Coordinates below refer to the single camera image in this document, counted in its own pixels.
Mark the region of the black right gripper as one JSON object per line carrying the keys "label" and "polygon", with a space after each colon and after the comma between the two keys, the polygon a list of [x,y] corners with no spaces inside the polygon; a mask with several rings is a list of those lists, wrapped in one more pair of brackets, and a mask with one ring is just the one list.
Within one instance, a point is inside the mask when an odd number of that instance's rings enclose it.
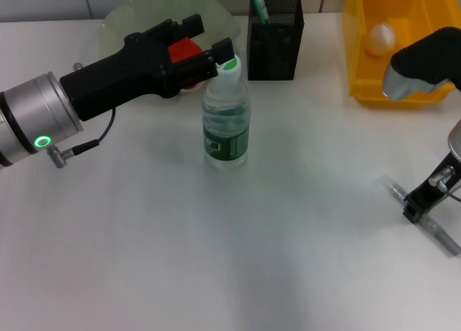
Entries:
{"label": "black right gripper", "polygon": [[405,198],[403,215],[409,222],[417,223],[420,219],[420,211],[429,211],[438,201],[442,200],[444,193],[436,186],[432,186],[429,178],[447,167],[453,167],[455,172],[445,183],[446,187],[451,191],[460,182],[460,161],[452,153],[448,153],[428,178]]}

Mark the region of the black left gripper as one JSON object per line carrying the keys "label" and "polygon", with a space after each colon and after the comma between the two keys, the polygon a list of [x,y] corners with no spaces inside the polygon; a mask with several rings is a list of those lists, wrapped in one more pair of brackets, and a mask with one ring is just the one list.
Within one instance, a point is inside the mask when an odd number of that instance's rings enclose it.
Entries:
{"label": "black left gripper", "polygon": [[205,32],[193,14],[180,23],[171,19],[124,39],[115,54],[61,77],[60,83],[78,118],[87,121],[146,94],[165,99],[218,75],[218,65],[234,59],[231,38],[208,50],[172,63],[169,47]]}

